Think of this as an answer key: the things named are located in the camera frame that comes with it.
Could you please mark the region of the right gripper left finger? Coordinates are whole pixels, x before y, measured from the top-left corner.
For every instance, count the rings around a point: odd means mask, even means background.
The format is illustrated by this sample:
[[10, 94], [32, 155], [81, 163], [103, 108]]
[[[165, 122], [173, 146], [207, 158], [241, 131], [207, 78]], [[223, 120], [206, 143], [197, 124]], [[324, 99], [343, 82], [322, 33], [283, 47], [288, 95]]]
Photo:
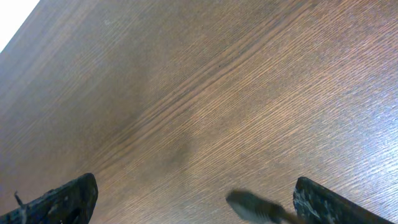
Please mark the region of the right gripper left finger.
[[85, 173], [43, 196], [1, 215], [1, 224], [89, 224], [98, 199], [95, 176]]

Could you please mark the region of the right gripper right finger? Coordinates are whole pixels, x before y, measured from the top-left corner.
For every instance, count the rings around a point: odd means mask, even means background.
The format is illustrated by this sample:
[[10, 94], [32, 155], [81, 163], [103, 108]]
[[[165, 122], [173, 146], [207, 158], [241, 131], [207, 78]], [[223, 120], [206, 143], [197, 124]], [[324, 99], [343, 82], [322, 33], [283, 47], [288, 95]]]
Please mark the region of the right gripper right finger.
[[307, 177], [297, 179], [293, 205], [312, 224], [393, 224]]

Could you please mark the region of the black USB cable long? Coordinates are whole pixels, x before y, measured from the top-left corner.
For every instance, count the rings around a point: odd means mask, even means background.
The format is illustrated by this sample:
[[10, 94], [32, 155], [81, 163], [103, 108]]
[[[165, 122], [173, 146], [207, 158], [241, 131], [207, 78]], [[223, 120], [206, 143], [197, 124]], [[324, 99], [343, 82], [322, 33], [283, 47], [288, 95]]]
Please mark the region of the black USB cable long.
[[261, 198], [248, 190], [230, 191], [226, 196], [226, 202], [240, 219], [247, 222], [306, 224], [305, 220], [286, 211], [280, 204]]

